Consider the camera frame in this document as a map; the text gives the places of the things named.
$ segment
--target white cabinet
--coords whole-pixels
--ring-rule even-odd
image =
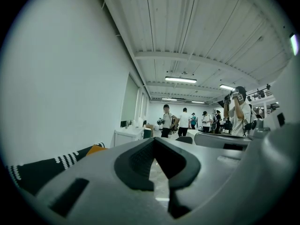
[[[114,146],[120,146],[129,142],[144,138],[144,128],[122,127],[114,131]]]

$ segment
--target black rubber pad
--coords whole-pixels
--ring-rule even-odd
[[[55,201],[50,209],[65,217],[69,213],[77,199],[80,197],[81,193],[84,191],[88,183],[89,181],[86,179],[76,179]]]

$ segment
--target chair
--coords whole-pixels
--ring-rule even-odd
[[[179,137],[176,140],[183,143],[193,144],[193,139],[191,137]]]

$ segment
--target desk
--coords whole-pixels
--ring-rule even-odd
[[[193,139],[193,145],[196,145],[196,143],[195,143],[195,135],[197,133],[200,133],[200,132],[198,130],[194,130],[194,129],[188,129],[187,130],[187,136],[191,137]]]
[[[120,146],[129,142],[144,139],[144,127],[133,128],[132,125],[128,128],[121,127],[114,131],[114,146]]]

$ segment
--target white wall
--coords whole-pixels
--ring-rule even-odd
[[[162,118],[164,115],[164,105],[168,104],[170,107],[170,112],[173,113],[176,117],[183,112],[183,108],[187,108],[188,114],[192,116],[192,113],[196,114],[199,120],[202,119],[202,114],[204,111],[207,111],[211,116],[213,115],[214,108],[213,106],[207,105],[187,105],[187,104],[176,104],[176,103],[160,103],[160,102],[150,102],[147,112],[147,123],[157,124],[157,120]]]
[[[31,0],[2,52],[6,164],[113,145],[128,74],[138,75],[98,1]]]

